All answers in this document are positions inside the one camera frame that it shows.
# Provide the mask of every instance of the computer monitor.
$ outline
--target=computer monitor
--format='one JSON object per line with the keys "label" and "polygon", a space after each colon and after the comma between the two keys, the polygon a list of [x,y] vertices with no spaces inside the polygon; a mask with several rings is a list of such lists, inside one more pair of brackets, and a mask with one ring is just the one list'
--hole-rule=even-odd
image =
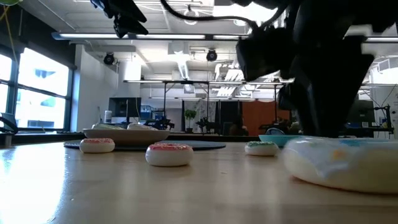
{"label": "computer monitor", "polygon": [[117,118],[138,117],[141,111],[141,98],[114,97],[109,99],[109,110]]}
{"label": "computer monitor", "polygon": [[373,102],[369,100],[355,100],[347,116],[348,123],[368,123],[371,126],[374,122]]}

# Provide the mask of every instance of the window frame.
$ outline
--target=window frame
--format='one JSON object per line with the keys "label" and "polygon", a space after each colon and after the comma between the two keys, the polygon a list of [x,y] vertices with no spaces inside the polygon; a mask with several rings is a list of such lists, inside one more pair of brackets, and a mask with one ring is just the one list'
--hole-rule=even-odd
{"label": "window frame", "polygon": [[[21,54],[23,52],[18,52],[16,51],[16,57],[17,57],[17,62],[15,61],[14,54],[11,49],[0,45],[0,54],[11,58],[12,60],[12,68],[11,68],[11,76],[10,80],[2,80],[0,79],[0,84],[5,84],[8,86],[8,96],[7,96],[7,106],[6,106],[6,113],[14,114],[16,113],[16,106],[17,106],[17,96],[18,96],[18,89],[21,90],[29,90],[33,91],[36,93],[41,93],[45,94],[48,96],[54,96],[57,98],[63,98],[65,99],[65,111],[64,111],[64,119],[63,119],[63,128],[45,128],[46,131],[70,131],[70,119],[71,119],[71,113],[72,113],[72,92],[73,92],[73,77],[75,75],[75,70],[74,68],[70,68],[69,66],[61,63],[64,66],[67,66],[69,69],[68,73],[68,86],[67,86],[67,95],[62,96],[56,93],[52,93],[51,91],[47,90],[41,90],[38,88],[34,88],[31,86],[26,86],[23,84],[18,84],[18,76],[19,76],[19,63],[21,62]],[[42,131],[41,128],[19,128],[21,131]]]}

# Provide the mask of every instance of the desk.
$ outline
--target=desk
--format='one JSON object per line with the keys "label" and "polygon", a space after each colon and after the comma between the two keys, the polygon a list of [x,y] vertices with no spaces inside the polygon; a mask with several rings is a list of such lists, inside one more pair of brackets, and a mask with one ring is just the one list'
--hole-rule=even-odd
{"label": "desk", "polygon": [[191,166],[141,152],[82,154],[62,143],[0,150],[0,223],[396,223],[398,196],[290,178],[244,143],[195,152]]}

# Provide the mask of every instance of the bowl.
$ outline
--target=bowl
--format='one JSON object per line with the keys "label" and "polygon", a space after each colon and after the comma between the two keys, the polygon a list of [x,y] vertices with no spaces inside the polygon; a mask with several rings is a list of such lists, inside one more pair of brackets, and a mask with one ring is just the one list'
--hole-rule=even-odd
{"label": "bowl", "polygon": [[280,148],[283,148],[285,146],[285,144],[295,138],[300,138],[300,137],[304,137],[302,135],[288,135],[288,134],[281,134],[281,135],[259,135],[259,138],[261,141],[263,142],[273,142],[275,144],[277,144],[277,146],[279,146]]}
{"label": "bowl", "polygon": [[118,146],[149,146],[167,139],[170,131],[126,130],[126,129],[83,129],[88,138],[110,138]]}

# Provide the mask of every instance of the white plate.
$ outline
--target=white plate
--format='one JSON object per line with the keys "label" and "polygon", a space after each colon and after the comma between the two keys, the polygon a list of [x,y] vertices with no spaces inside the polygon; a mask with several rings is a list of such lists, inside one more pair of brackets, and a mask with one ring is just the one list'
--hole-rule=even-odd
{"label": "white plate", "polygon": [[170,131],[83,129],[88,138],[110,138],[117,145],[146,146],[167,139]]}

